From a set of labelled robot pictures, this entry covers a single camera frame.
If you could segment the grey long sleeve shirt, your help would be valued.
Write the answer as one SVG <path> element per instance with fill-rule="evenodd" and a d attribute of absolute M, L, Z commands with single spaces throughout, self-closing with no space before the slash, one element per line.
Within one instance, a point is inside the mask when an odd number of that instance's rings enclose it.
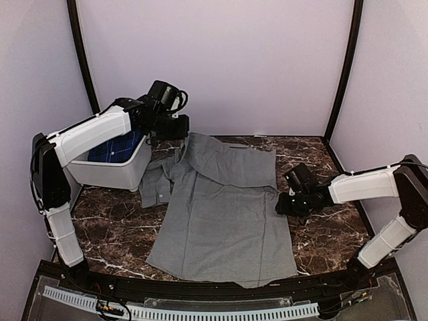
<path fill-rule="evenodd" d="M 148 164 L 143 207 L 167 212 L 146 259 L 176 278 L 257 288 L 298 271 L 287 219 L 276 213 L 276 154 L 191 133 Z"/>

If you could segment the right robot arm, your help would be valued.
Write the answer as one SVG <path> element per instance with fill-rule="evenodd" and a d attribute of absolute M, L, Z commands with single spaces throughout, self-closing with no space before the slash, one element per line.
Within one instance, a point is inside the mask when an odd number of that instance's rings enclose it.
<path fill-rule="evenodd" d="M 288 190 L 276 205 L 279 215 L 306 219 L 334 205 L 394 199 L 398 212 L 349 260 L 341 276 L 347 290 L 367 279 L 367 271 L 427 228 L 427 165 L 408 154 L 397 163 L 350 171 L 320 181 L 304 163 L 284 175 Z"/>

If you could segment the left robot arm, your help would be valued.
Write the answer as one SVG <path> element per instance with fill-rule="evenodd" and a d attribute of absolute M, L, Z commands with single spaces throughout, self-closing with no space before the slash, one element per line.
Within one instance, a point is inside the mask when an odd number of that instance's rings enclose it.
<path fill-rule="evenodd" d="M 148 95 L 118 98 L 86 120 L 33 137 L 31 191 L 49 237 L 71 268 L 68 280 L 79 291 L 90 291 L 94 276 L 81 266 L 85 258 L 72 223 L 66 172 L 81 185 L 137 191 L 152 155 L 151 137 L 186 137 L 189 118 L 179 111 L 187 101 L 182 90 L 164 100 Z"/>

